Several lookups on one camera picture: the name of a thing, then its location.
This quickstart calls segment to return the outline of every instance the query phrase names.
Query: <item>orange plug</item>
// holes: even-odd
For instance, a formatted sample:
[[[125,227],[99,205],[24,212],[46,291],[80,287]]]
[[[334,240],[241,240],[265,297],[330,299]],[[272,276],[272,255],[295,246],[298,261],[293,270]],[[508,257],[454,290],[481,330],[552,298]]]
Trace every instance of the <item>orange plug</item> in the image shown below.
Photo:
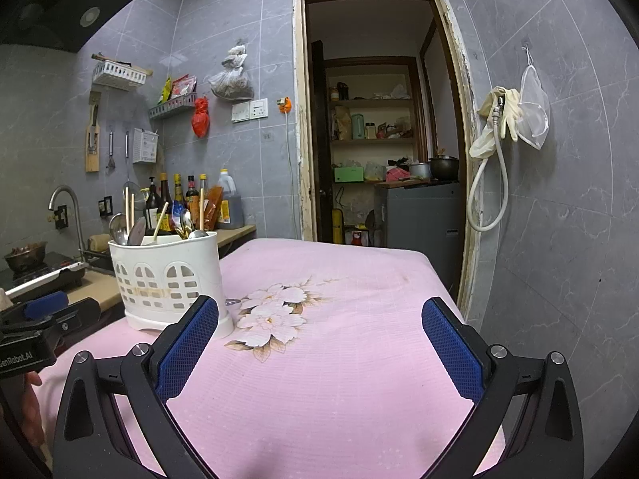
[[[282,113],[288,113],[291,111],[291,100],[288,97],[277,99],[277,106],[279,106]]]

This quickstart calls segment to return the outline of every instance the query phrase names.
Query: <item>black range hood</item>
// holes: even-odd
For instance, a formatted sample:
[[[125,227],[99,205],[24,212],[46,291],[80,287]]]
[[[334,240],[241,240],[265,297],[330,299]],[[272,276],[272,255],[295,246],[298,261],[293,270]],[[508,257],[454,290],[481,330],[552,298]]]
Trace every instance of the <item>black range hood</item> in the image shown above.
[[[7,0],[1,43],[79,49],[132,0]]]

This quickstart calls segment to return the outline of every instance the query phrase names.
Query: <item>shower hose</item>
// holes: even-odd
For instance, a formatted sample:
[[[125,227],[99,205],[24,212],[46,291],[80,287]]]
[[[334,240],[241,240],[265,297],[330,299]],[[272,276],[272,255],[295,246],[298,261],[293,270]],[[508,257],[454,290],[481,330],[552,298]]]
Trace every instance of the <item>shower hose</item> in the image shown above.
[[[494,146],[497,149],[497,158],[499,158],[499,165],[502,169],[502,182],[504,182],[504,199],[502,201],[502,208],[497,214],[497,217],[488,225],[477,225],[473,218],[473,199],[475,198],[475,192],[477,191],[477,184],[479,183],[479,179],[484,173],[484,169],[486,168],[486,164],[488,163],[488,158],[484,158],[481,161],[481,165],[479,166],[479,171],[477,171],[477,175],[473,180],[473,184],[470,187],[470,193],[468,194],[468,200],[466,202],[466,217],[468,218],[468,222],[470,226],[477,230],[478,232],[488,232],[488,230],[493,229],[496,225],[502,220],[504,217],[504,212],[506,212],[506,206],[508,205],[508,174],[506,173],[506,162],[504,161],[504,153],[502,152],[502,145],[499,142],[499,121],[502,116],[502,112],[504,111],[504,104],[506,103],[506,99],[500,95],[497,100],[497,105],[493,108],[493,113],[491,114],[491,118],[493,119],[493,135],[494,135]]]

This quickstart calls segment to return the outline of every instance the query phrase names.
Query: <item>kitchen faucet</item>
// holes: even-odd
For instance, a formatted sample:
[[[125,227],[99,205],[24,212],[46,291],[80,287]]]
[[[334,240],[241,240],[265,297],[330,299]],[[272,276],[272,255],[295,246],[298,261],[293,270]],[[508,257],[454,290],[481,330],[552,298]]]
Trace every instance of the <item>kitchen faucet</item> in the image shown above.
[[[73,202],[73,213],[75,214],[75,230],[77,231],[78,236],[78,250],[80,251],[80,257],[84,261],[84,251],[86,250],[84,247],[84,235],[82,234],[82,225],[80,224],[80,208],[78,207],[78,197],[75,195],[75,192],[68,185],[60,185],[56,187],[56,190],[53,191],[51,195],[51,199],[49,200],[49,211],[53,211],[56,206],[56,198],[62,192],[67,192],[69,196],[71,196],[71,201]]]

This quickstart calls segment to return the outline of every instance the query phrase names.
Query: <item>door frame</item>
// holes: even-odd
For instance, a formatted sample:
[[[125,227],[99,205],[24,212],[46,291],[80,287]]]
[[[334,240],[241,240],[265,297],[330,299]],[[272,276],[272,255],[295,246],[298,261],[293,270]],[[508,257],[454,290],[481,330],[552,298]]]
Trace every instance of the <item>door frame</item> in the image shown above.
[[[459,106],[463,126],[463,150],[459,153],[460,166],[465,167],[465,174],[460,180],[466,183],[466,195],[473,179],[473,162],[468,155],[468,148],[478,136],[478,122],[474,110],[472,87],[470,83],[470,67],[464,50],[464,43],[457,20],[448,0],[432,0],[433,14],[442,24],[440,36],[451,54],[452,68],[457,81]],[[309,56],[306,31],[306,2],[293,0],[293,76],[295,78],[296,103],[296,136],[298,145],[298,167],[300,178],[300,222],[302,239],[317,240],[315,222],[315,188],[312,156],[311,131],[311,89],[309,74]],[[458,308],[465,316],[472,295],[472,288],[477,271],[480,236],[471,228],[465,229],[464,252],[459,283]]]

